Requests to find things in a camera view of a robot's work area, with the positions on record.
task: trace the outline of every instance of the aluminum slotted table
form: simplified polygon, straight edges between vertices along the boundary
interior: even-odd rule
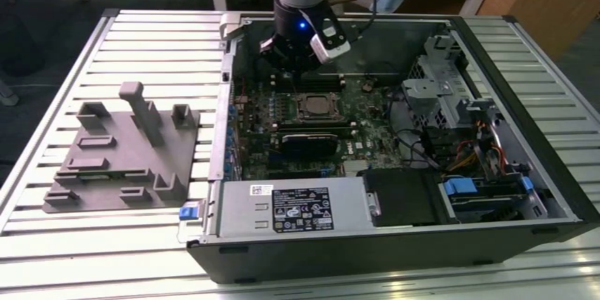
[[[201,111],[190,194],[206,194],[225,44],[222,13],[106,11],[0,190],[0,294],[10,299],[597,299],[600,230],[545,244],[502,264],[255,285],[217,285],[178,243],[178,209],[45,214],[42,197],[74,139],[85,101],[110,111],[123,81],[141,81],[158,109]],[[600,116],[518,24],[466,18],[533,120],[600,205]],[[467,69],[478,90],[485,86]]]

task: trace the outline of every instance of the white sticker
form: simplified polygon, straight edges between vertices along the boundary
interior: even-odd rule
[[[270,196],[271,185],[250,185],[250,196]]]

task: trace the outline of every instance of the gray floor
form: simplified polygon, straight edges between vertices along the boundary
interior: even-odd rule
[[[10,171],[6,163],[18,158],[103,8],[209,10],[211,1],[0,0],[0,13],[19,17],[45,56],[45,68],[27,77],[9,77],[0,71],[0,77],[9,86],[15,86],[13,90],[19,96],[17,106],[0,105],[0,183]],[[231,0],[235,10],[269,8],[270,0]],[[595,109],[600,109],[598,40],[600,22],[594,21],[557,63]]]

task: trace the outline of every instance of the warning label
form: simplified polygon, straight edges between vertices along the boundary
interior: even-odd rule
[[[273,230],[277,233],[333,229],[326,188],[273,190]]]

